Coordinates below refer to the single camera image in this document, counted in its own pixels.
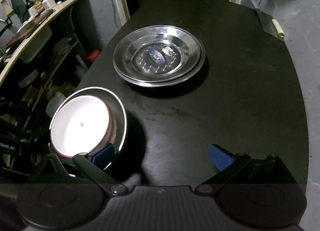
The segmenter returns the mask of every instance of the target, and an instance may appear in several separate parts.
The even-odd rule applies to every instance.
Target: stainless steel plate
[[[188,74],[178,77],[174,80],[171,81],[166,81],[166,82],[159,82],[159,83],[146,83],[146,82],[137,82],[136,80],[132,80],[128,77],[123,76],[115,67],[116,72],[127,82],[131,83],[131,84],[135,84],[138,86],[142,86],[142,87],[163,87],[163,86],[171,86],[171,85],[175,85],[175,84],[179,84],[182,83],[186,80],[188,80],[189,78],[191,78],[192,76],[194,76],[203,66],[204,64],[204,60],[205,60],[205,49],[204,49],[204,45],[202,44],[202,42],[198,41],[200,47],[201,47],[201,57],[199,62],[196,64],[196,66],[194,67],[194,69],[192,69]]]
[[[125,141],[126,141],[126,135],[127,135],[127,115],[124,109],[124,106],[117,97],[116,94],[114,94],[112,91],[102,88],[102,87],[87,87],[84,89],[81,89],[72,95],[70,95],[57,109],[55,112],[51,124],[50,124],[50,129],[52,128],[52,123],[58,113],[58,111],[70,100],[74,99],[75,97],[78,96],[83,96],[83,95],[91,95],[98,97],[100,100],[102,100],[104,103],[106,103],[111,112],[112,116],[116,122],[116,135],[114,138],[114,141],[112,142],[114,148],[115,148],[115,153],[117,154],[118,152],[121,151],[123,148]]]
[[[196,66],[200,56],[200,44],[189,32],[172,26],[150,26],[119,42],[113,64],[121,77],[140,85],[179,78]]]

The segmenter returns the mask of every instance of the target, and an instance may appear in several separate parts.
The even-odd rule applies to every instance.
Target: blue gripper pad
[[[108,166],[108,164],[113,161],[114,157],[115,148],[112,144],[110,144],[101,151],[99,151],[97,154],[95,154],[92,157],[91,162],[98,168],[104,170],[106,166]]]
[[[210,162],[222,171],[233,163],[233,154],[214,144],[209,149]]]

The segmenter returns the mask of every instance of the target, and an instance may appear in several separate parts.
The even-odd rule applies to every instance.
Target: cutting board
[[[24,25],[23,28],[21,28],[20,31],[12,38],[12,40],[10,40],[7,45],[7,49],[9,47],[19,45],[23,40],[30,37],[33,32],[35,32],[36,29],[42,24],[42,22],[44,22],[53,12],[53,9],[46,10],[40,16]]]

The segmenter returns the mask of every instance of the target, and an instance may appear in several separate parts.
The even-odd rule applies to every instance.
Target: green cloth
[[[30,15],[27,11],[27,5],[23,2],[23,0],[11,0],[11,4],[15,14],[17,14],[18,18],[20,19],[21,24],[30,18]]]

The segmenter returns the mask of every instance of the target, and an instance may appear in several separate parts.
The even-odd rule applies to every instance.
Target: countertop
[[[144,89],[113,68],[113,52],[130,32],[173,25],[206,49],[203,68],[182,84]],[[208,151],[264,159],[278,154],[298,183],[308,176],[308,128],[298,77],[284,42],[262,30],[253,9],[215,0],[150,0],[108,43],[78,89],[100,86],[122,100],[128,141],[108,173],[124,181],[197,184],[217,173]]]
[[[35,32],[33,32],[33,34],[25,39],[20,46],[17,48],[17,50],[14,52],[14,54],[12,55],[12,57],[10,59],[8,59],[8,62],[6,64],[6,66],[4,67],[4,69],[2,70],[1,74],[0,74],[0,87],[2,85],[2,83],[4,82],[6,76],[8,75],[8,73],[10,72],[11,68],[13,67],[13,65],[15,64],[15,62],[17,61],[17,59],[20,57],[20,55],[22,54],[22,52],[24,51],[24,49],[26,48],[26,46],[32,41],[32,39],[42,30],[43,27],[45,27],[46,25],[48,25],[52,20],[54,20],[59,14],[61,14],[66,8],[70,7],[72,4],[74,4],[76,1],[78,0],[66,0],[65,2],[62,2],[59,5],[55,5],[52,9],[54,9],[55,11],[36,29]]]

